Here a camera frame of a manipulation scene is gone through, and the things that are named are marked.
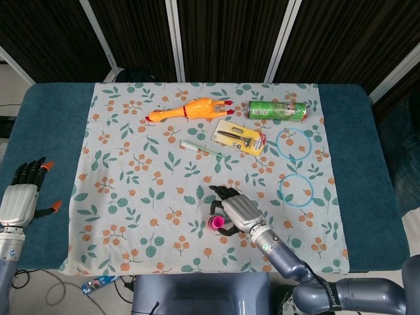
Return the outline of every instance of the orange fingertip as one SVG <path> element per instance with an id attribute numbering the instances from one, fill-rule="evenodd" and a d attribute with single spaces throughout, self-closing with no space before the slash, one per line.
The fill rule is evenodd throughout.
<path id="1" fill-rule="evenodd" d="M 50 162 L 47 162 L 46 164 L 42 164 L 41 167 L 47 169 L 47 171 L 49 172 L 54 167 L 54 164 L 55 164 L 54 161 L 50 161 Z"/>
<path id="2" fill-rule="evenodd" d="M 63 204 L 63 201 L 58 200 L 58 201 L 54 202 L 53 205 L 50 208 L 54 209 L 54 212 L 58 212 L 58 210 L 60 209 L 62 204 Z"/>

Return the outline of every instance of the floor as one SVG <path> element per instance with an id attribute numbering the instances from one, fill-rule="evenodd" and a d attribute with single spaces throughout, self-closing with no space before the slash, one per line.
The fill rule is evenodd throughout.
<path id="1" fill-rule="evenodd" d="M 23 81 L 17 73 L 15 73 L 10 66 L 0 65 L 0 116 L 16 116 L 19 111 L 19 105 L 22 102 L 24 93 L 29 88 L 29 85 Z M 7 142 L 6 139 L 0 139 L 0 144 Z M 420 253 L 420 243 L 416 242 L 419 239 L 420 233 L 420 208 L 410 211 L 403 218 L 404 226 L 406 228 L 410 251 L 412 255 Z M 90 278 L 78 278 L 74 276 L 65 276 L 60 274 L 57 270 L 49 270 L 57 275 L 62 281 L 70 282 L 77 286 L 89 281 Z M 284 283 L 278 274 L 271 274 L 273 283 Z M 326 274 L 323 275 L 328 281 L 337 281 L 341 278 L 346 278 L 345 275 Z M 402 285 L 400 271 L 393 272 L 369 272 L 366 274 L 352 274 L 356 278 L 388 278 L 392 281 Z M 21 275 L 16 277 L 15 285 L 22 285 L 26 281 L 26 276 Z M 61 303 L 56 306 L 49 306 L 48 303 L 56 303 L 63 295 L 63 288 L 57 284 L 58 281 L 50 274 L 43 271 L 33 272 L 30 274 L 30 281 L 23 289 L 12 289 L 10 292 L 10 315 L 21 314 L 102 314 L 86 296 L 83 296 L 80 289 L 72 285 L 66 285 L 66 296 Z M 121 294 L 131 301 L 133 294 L 122 286 L 121 281 L 117 281 L 120 287 Z M 110 314 L 130 314 L 131 305 L 122 301 L 115 291 L 113 285 L 108 285 L 102 289 L 93 292 L 91 298 L 104 310 L 107 315 Z M 338 312 L 338 315 L 355 314 L 354 312 Z"/>

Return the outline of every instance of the white wall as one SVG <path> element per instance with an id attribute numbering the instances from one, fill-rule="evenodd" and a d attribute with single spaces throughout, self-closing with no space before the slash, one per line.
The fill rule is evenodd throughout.
<path id="1" fill-rule="evenodd" d="M 30 85 L 26 83 L 8 64 L 0 64 L 0 116 L 17 116 Z"/>

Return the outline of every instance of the blue packaging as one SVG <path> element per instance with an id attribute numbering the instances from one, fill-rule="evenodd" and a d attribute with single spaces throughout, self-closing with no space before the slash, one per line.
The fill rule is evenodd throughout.
<path id="1" fill-rule="evenodd" d="M 88 283 L 85 283 L 81 286 L 83 294 L 89 294 L 96 289 L 100 289 L 107 284 L 110 284 L 113 281 L 118 280 L 119 276 L 99 276 L 95 279 L 92 279 Z"/>

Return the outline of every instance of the robotic arm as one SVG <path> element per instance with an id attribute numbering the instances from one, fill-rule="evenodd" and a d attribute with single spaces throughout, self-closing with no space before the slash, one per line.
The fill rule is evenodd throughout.
<path id="1" fill-rule="evenodd" d="M 249 234 L 254 244 L 284 278 L 300 283 L 293 290 L 293 299 L 297 308 L 305 314 L 319 314 L 329 310 L 420 314 L 420 302 L 416 298 L 420 294 L 420 256 L 412 257 L 403 267 L 406 292 L 386 279 L 347 278 L 337 283 L 326 282 L 286 246 L 245 195 L 224 186 L 210 186 L 210 189 L 222 200 L 212 203 L 211 214 L 214 214 L 216 207 L 220 207 L 234 224 L 229 230 L 219 228 L 218 231 L 225 236 L 238 232 Z"/>
<path id="2" fill-rule="evenodd" d="M 33 218 L 58 211 L 61 201 L 48 209 L 35 211 L 38 193 L 53 162 L 43 165 L 45 158 L 21 165 L 7 187 L 0 206 L 0 314 L 8 314 L 9 291 L 13 282 L 20 252 L 25 242 L 23 229 Z"/>

